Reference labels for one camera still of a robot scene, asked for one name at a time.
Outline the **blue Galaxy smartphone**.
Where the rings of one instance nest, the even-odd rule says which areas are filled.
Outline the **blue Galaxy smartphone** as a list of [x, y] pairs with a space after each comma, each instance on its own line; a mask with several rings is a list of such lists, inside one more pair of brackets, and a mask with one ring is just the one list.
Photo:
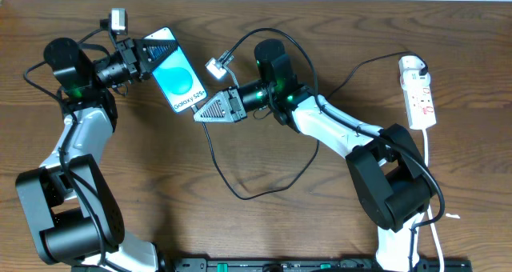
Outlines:
[[181, 113], [207, 98], [203, 84], [169, 27], [164, 26], [145, 36], [145, 39], [171, 40], [178, 46], [176, 51], [153, 71], [156, 83], [175, 113]]

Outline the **white power strip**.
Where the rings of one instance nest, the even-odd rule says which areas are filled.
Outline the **white power strip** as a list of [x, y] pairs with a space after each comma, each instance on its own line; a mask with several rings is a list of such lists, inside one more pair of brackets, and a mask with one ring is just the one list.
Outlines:
[[416, 55], [403, 56], [398, 66], [409, 127], [412, 130], [426, 130], [437, 123], [428, 68]]

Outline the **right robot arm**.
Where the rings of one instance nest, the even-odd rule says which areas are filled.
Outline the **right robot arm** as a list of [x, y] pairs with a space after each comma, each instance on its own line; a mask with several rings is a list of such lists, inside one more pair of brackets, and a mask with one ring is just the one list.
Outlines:
[[370, 125], [332, 106], [316, 87], [298, 81], [280, 40], [260, 42], [254, 57], [260, 78], [220, 90], [194, 120], [235, 123], [268, 108], [281, 125], [325, 144], [346, 160], [358, 200], [378, 227], [378, 266], [415, 271], [418, 230], [433, 223], [424, 213], [442, 192], [407, 129]]

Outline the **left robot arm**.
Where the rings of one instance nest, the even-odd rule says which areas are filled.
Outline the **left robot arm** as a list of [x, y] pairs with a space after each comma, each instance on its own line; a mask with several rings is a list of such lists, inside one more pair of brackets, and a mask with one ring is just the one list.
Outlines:
[[175, 40], [127, 38], [115, 52], [91, 61], [100, 45], [56, 38], [43, 52], [60, 82], [53, 98], [65, 128], [40, 167], [15, 182], [38, 256], [48, 265], [105, 271], [172, 271], [152, 242], [126, 232], [122, 213], [98, 163], [117, 125], [111, 91], [143, 81], [179, 48]]

